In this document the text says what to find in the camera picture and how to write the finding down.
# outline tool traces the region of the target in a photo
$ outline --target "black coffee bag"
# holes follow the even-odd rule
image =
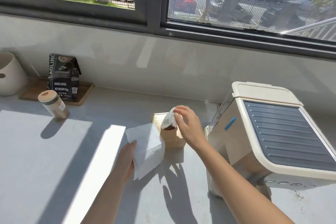
[[[76,101],[80,74],[76,58],[50,54],[48,89],[56,91],[61,99]]]

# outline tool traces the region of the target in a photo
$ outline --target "espresso machine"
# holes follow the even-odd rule
[[[306,190],[336,183],[336,151],[285,88],[233,82],[205,136],[269,199],[270,187]],[[207,178],[209,191],[221,196],[208,171]]]

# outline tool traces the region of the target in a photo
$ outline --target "red car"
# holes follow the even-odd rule
[[[195,0],[175,0],[174,1],[174,8],[175,11],[188,13],[188,14],[195,14],[197,3]]]

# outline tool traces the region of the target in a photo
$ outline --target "gray countertop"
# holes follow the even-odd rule
[[[127,142],[124,130],[179,104],[191,107],[203,127],[217,109],[213,103],[98,87],[83,106],[69,107],[67,120],[56,122],[38,102],[0,97],[1,223],[80,223]],[[334,185],[301,193],[272,189],[273,202],[296,223],[333,223],[335,195]],[[208,193],[206,169],[186,145],[166,151],[140,181],[130,179],[116,223],[235,220],[225,202]]]

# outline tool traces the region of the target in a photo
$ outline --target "wooden coaster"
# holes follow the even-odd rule
[[[47,78],[37,78],[23,92],[19,94],[19,99],[38,101],[37,97],[39,94],[47,90],[47,84]],[[90,82],[79,82],[76,102],[64,101],[64,103],[67,105],[82,105],[94,86],[95,85]]]
[[[162,121],[167,113],[168,112],[153,114],[152,123],[155,124],[158,131],[160,132],[160,136],[162,137],[163,141],[165,141],[166,149],[183,148],[186,145],[186,141],[183,139],[178,127],[173,130],[161,129]]]

